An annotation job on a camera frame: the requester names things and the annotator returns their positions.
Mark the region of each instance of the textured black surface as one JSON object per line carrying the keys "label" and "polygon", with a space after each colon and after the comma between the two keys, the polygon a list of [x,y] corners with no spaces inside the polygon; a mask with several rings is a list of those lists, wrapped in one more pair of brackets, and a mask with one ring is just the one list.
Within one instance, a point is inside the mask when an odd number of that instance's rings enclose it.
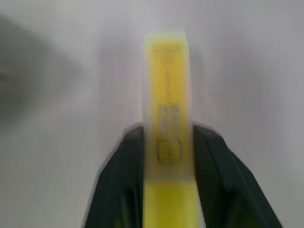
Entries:
{"label": "textured black surface", "polygon": [[194,129],[194,151],[196,181],[205,223],[207,228],[216,227],[225,191],[205,139],[197,129]]}
{"label": "textured black surface", "polygon": [[[85,228],[141,228],[143,128],[128,132],[101,172]],[[250,170],[222,137],[194,126],[195,173],[207,228],[281,228]]]}

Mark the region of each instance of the blurry dark object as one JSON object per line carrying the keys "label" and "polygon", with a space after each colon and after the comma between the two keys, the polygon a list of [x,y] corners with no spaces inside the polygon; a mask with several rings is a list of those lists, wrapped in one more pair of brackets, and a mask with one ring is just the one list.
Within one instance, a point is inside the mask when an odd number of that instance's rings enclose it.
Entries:
{"label": "blurry dark object", "polygon": [[35,32],[0,16],[0,129],[60,98],[83,70]]}
{"label": "blurry dark object", "polygon": [[[142,127],[129,131],[102,170],[85,228],[141,228]],[[195,172],[207,228],[281,228],[256,179],[222,137],[194,126]]]}

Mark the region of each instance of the yellow tag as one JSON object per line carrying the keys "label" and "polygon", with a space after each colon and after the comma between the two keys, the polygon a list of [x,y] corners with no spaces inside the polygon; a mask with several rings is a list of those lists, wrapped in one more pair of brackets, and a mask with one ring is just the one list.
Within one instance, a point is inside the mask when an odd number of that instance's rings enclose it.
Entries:
{"label": "yellow tag", "polygon": [[149,36],[148,113],[144,164],[144,228],[196,228],[197,191],[186,82],[184,34]]}

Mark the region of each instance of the white background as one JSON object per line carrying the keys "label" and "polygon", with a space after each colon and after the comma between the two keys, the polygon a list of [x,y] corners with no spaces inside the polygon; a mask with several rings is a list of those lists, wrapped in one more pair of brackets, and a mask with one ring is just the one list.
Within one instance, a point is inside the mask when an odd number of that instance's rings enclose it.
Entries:
{"label": "white background", "polygon": [[303,10],[300,0],[1,0],[1,20],[30,31],[31,67],[42,67],[25,79],[39,81],[27,107],[0,126],[0,227],[82,226],[99,167],[142,120],[144,34],[172,29],[190,44],[193,120],[222,134],[284,227],[302,227]]}

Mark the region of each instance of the yellow plastic strip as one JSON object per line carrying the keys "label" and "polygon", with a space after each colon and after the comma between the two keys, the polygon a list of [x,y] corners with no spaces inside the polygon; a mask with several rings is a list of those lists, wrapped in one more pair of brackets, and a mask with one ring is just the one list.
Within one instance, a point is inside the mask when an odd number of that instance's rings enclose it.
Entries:
{"label": "yellow plastic strip", "polygon": [[149,35],[145,125],[144,228],[196,228],[192,126],[187,105],[188,45],[183,33]]}

